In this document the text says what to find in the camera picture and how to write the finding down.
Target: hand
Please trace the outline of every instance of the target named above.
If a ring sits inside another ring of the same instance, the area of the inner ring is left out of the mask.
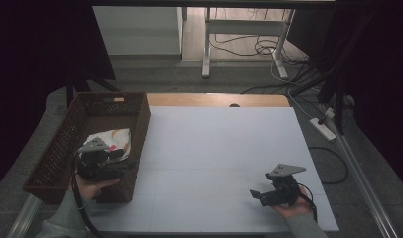
[[[303,195],[306,195],[306,191],[301,186],[300,186],[300,191]],[[275,206],[271,206],[271,207],[285,219],[290,218],[295,215],[312,212],[310,205],[299,196],[292,206],[285,207],[285,206],[281,206],[281,205],[275,205]]]
[[[83,198],[93,199],[96,196],[102,194],[102,189],[107,186],[112,186],[120,182],[120,178],[114,180],[106,181],[88,181],[84,180],[80,175],[75,175],[75,180],[77,181],[78,190]]]

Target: wall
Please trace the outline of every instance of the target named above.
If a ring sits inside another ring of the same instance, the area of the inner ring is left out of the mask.
[[[110,55],[179,55],[181,8],[93,7]]]

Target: brown basket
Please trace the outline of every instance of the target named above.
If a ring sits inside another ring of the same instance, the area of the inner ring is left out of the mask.
[[[70,181],[71,157],[87,137],[130,128],[130,155],[121,163],[136,162],[137,166],[120,183],[105,188],[97,201],[131,201],[150,115],[146,93],[80,93],[25,182],[24,190],[45,204],[60,204]]]

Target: sleeve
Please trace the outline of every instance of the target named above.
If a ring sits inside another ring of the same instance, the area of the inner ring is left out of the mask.
[[[327,238],[328,236],[319,227],[313,214],[299,214],[286,219],[286,224],[297,238]]]
[[[95,205],[94,200],[83,199],[84,209],[90,214]],[[74,194],[67,190],[56,213],[43,221],[42,231],[37,238],[48,237],[86,237],[86,226],[75,203]]]

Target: person's arm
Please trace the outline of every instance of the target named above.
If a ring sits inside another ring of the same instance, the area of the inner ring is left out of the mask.
[[[79,175],[76,176],[77,185],[80,190],[80,195],[83,199],[84,209],[87,214],[90,214],[95,205],[92,200],[95,196],[101,194],[101,190],[106,186],[111,186],[119,182],[119,179],[89,182],[83,180]],[[37,238],[47,237],[86,237],[86,226],[80,216],[80,212],[75,203],[74,194],[71,191],[71,186],[65,193],[62,203],[56,213],[42,224],[42,230],[37,235]]]
[[[303,187],[300,187],[303,194],[306,194]],[[290,206],[272,206],[286,221],[289,230],[297,238],[326,238],[325,232],[319,227],[313,218],[310,205],[298,197],[297,201]]]

